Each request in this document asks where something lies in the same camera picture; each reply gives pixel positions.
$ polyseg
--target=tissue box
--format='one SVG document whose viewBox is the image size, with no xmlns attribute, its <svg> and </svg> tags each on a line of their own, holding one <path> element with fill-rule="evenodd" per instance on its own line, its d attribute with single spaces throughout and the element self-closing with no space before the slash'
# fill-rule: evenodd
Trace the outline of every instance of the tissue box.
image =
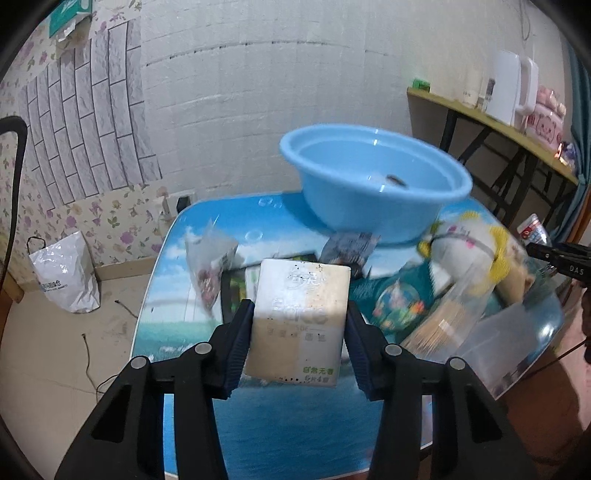
<svg viewBox="0 0 591 480">
<path fill-rule="evenodd" d="M 49 36 L 58 33 L 58 40 L 66 38 L 76 24 L 92 13 L 92 0 L 64 0 L 49 18 Z"/>
<path fill-rule="evenodd" d="M 341 265 L 263 260 L 246 375 L 335 387 L 349 279 Z"/>
</svg>

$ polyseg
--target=teal curtain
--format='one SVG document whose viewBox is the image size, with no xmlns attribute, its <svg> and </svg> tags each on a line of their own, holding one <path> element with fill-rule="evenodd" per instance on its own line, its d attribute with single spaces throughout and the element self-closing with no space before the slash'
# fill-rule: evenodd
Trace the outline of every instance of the teal curtain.
<svg viewBox="0 0 591 480">
<path fill-rule="evenodd" d="M 573 229 L 589 189 L 591 178 L 591 79 L 583 64 L 569 45 L 570 72 L 573 81 L 573 122 L 570 132 L 577 150 L 579 186 L 559 225 L 550 236 L 557 242 L 565 242 Z"/>
</svg>

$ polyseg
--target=floral wallpaper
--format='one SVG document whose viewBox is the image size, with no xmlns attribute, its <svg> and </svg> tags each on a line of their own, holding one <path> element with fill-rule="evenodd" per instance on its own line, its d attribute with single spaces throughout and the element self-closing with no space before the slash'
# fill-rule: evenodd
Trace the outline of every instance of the floral wallpaper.
<svg viewBox="0 0 591 480">
<path fill-rule="evenodd" d="M 10 228 L 16 144 L 16 135 L 0 137 L 0 252 L 5 251 Z M 27 254 L 27 239 L 30 236 L 39 236 L 52 244 L 80 230 L 96 266 L 157 255 L 166 232 L 160 231 L 160 212 L 154 200 L 165 195 L 167 191 L 160 180 L 149 185 L 124 187 L 44 211 L 34 182 L 23 172 L 17 237 L 9 265 L 12 276 L 19 283 L 35 280 Z M 42 246 L 40 241 L 31 241 L 31 251 Z"/>
<path fill-rule="evenodd" d="M 48 20 L 31 34 L 0 83 L 0 117 L 17 112 L 15 97 L 22 86 L 55 61 L 60 53 L 86 41 L 105 28 L 114 27 L 139 15 L 141 0 L 95 0 L 92 18 L 79 25 L 73 38 L 57 43 L 48 37 Z M 5 251 L 10 227 L 12 175 L 17 138 L 0 136 L 0 252 Z M 163 235 L 158 222 L 160 212 L 154 200 L 166 196 L 163 181 L 124 187 L 104 195 L 88 197 L 45 211 L 34 181 L 23 171 L 20 186 L 18 229 L 9 265 L 19 283 L 35 280 L 27 254 L 27 239 L 44 238 L 48 244 L 80 230 L 95 265 L 109 265 L 158 254 Z M 31 241 L 31 251 L 43 245 Z"/>
</svg>

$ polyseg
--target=blue tablecloth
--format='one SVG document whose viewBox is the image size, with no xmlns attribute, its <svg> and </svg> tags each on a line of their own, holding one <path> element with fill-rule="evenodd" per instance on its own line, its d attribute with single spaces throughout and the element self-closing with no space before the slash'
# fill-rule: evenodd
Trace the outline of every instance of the blue tablecloth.
<svg viewBox="0 0 591 480">
<path fill-rule="evenodd" d="M 445 208 L 451 218 L 475 210 L 496 219 L 473 199 Z M 139 314 L 132 356 L 151 361 L 179 356 L 208 340 L 221 322 L 204 314 L 196 301 L 185 258 L 184 238 L 200 235 L 208 222 L 239 241 L 237 259 L 254 264 L 268 257 L 315 252 L 319 257 L 330 231 L 309 210 L 301 193 L 248 196 L 197 203 L 171 227 L 158 256 Z M 420 261 L 415 245 L 378 247 L 368 260 L 372 276 L 396 272 Z M 554 294 L 538 296 L 530 317 L 539 333 L 537 347 L 493 388 L 509 388 L 537 359 L 559 330 L 563 315 Z M 295 385 L 241 385 L 228 401 L 214 402 L 217 428 L 230 479 L 303 480 L 343 475 L 369 467 L 378 432 L 381 403 L 370 403 L 357 388 L 350 368 L 342 368 L 336 388 Z M 165 398 L 165 469 L 176 473 L 173 398 Z M 425 403 L 426 420 L 429 405 Z M 428 421 L 423 443 L 430 442 Z"/>
</svg>

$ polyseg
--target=power outlet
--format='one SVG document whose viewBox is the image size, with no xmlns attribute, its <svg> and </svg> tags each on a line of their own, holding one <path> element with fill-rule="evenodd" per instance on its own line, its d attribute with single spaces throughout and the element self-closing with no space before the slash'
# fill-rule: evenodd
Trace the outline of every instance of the power outlet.
<svg viewBox="0 0 591 480">
<path fill-rule="evenodd" d="M 197 191 L 182 190 L 181 192 L 169 193 L 168 197 L 163 201 L 164 213 L 169 219 L 173 219 L 178 215 L 177 203 L 181 197 L 189 197 L 189 204 L 192 205 L 197 202 Z"/>
</svg>

